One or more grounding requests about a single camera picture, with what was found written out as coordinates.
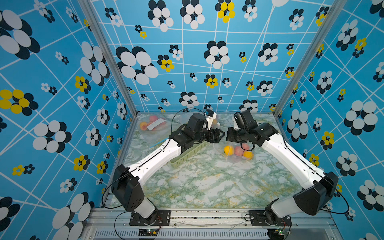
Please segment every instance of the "peach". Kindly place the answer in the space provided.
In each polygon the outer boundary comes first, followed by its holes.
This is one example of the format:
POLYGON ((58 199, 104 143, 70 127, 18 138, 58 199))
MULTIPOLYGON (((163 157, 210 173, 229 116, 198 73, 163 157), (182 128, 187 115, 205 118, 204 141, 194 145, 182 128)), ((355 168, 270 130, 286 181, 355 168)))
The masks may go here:
POLYGON ((147 130, 147 126, 148 126, 148 124, 146 122, 141 122, 140 123, 140 129, 143 130, 143 131, 147 130))
POLYGON ((149 121, 150 122, 154 122, 154 121, 156 121, 156 120, 158 120, 159 118, 156 116, 156 115, 152 115, 152 116, 150 116, 149 117, 149 121))
POLYGON ((249 148, 249 145, 248 144, 245 144, 245 143, 243 143, 243 149, 245 149, 245 150, 249 150, 250 148, 249 148))
POLYGON ((241 149, 241 147, 235 147, 235 155, 241 157, 243 155, 243 152, 244 152, 244 150, 241 149))

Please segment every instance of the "metal vent grille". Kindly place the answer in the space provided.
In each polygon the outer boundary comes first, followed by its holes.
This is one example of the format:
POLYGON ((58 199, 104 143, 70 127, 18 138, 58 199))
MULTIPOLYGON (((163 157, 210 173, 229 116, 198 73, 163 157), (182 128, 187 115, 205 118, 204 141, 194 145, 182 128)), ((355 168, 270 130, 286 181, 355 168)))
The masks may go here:
MULTIPOLYGON (((266 229, 161 229, 156 239, 269 239, 266 229)), ((138 230, 118 230, 125 239, 140 239, 138 230)), ((98 229, 95 240, 117 239, 115 231, 98 229)))

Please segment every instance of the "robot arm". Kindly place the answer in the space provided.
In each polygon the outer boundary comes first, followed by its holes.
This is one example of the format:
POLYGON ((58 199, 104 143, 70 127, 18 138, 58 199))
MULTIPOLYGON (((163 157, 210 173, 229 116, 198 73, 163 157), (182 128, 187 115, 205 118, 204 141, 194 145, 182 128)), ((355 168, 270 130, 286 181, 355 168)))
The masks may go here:
POLYGON ((113 175, 112 193, 126 211, 135 211, 146 219, 147 224, 157 216, 156 206, 144 196, 142 186, 162 166, 179 156, 195 143, 208 141, 218 143, 225 133, 211 129, 216 113, 207 110, 208 115, 194 113, 187 124, 172 132, 159 148, 139 162, 120 165, 113 175))
POLYGON ((299 193, 284 198, 275 199, 265 208, 266 221, 276 224, 287 215, 305 212, 309 215, 316 213, 332 197, 338 182, 333 173, 324 173, 312 165, 300 153, 294 150, 278 131, 269 123, 258 125, 250 111, 235 113, 234 127, 228 128, 227 141, 258 145, 282 163, 302 186, 299 193))

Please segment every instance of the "green plastic basket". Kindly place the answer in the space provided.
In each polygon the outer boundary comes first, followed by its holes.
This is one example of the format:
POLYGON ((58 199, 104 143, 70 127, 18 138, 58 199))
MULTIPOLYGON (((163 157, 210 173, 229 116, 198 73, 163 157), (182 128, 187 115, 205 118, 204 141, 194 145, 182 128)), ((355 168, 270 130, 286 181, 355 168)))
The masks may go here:
POLYGON ((172 165, 173 168, 179 167, 181 164, 183 164, 188 158, 192 157, 196 153, 198 153, 203 147, 206 147, 209 144, 209 142, 204 141, 200 144, 195 144, 190 149, 183 152, 182 155, 173 158, 169 161, 169 163, 172 165))

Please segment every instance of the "mounting plate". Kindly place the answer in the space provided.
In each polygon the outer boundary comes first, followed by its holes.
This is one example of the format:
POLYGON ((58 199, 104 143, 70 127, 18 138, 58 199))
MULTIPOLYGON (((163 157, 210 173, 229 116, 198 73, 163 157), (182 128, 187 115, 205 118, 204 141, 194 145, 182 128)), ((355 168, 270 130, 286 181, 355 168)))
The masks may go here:
MULTIPOLYGON (((269 227, 268 223, 262 218, 264 216, 264 210, 249 210, 249 217, 251 218, 251 224, 253 227, 269 227)), ((288 216, 281 219, 281 222, 276 224, 276 227, 283 227, 284 222, 286 226, 292 226, 291 218, 287 219, 288 216)))
POLYGON ((152 225, 147 225, 144 223, 145 218, 143 218, 137 212, 132 212, 131 220, 129 221, 130 226, 169 226, 170 220, 170 210, 159 210, 157 216, 160 217, 163 221, 160 223, 158 219, 152 225))

